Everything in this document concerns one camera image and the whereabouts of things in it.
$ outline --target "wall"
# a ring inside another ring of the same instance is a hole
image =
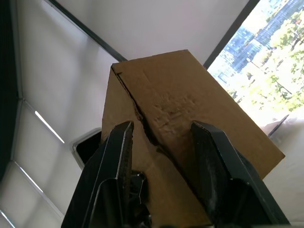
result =
[[[248,0],[58,0],[127,59],[180,49],[203,64]]]
[[[285,158],[264,178],[292,225],[304,225],[304,108],[289,115],[271,139]]]
[[[17,228],[60,227],[81,174],[72,143],[101,127],[116,60],[44,0],[17,0],[17,16],[27,102],[16,134],[16,163],[0,185],[0,210]]]

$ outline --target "green foliage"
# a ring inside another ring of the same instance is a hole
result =
[[[255,73],[229,94],[237,100],[249,95],[259,110],[293,111],[304,105],[304,11],[294,13],[271,37],[272,50],[260,53]]]
[[[270,22],[270,20],[271,20],[273,17],[274,17],[274,15],[271,15],[270,17],[268,17],[268,18],[266,19],[266,22],[267,22],[267,23]]]
[[[273,47],[285,48],[295,45],[304,38],[304,12],[294,13],[291,18],[286,19],[281,28],[271,37],[270,44]]]

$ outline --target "cardboard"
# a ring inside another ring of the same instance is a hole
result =
[[[261,178],[284,158],[189,51],[113,64],[102,138],[115,125],[134,121],[132,169],[147,176],[154,225],[209,224],[190,189],[199,188],[192,120],[224,130]]]

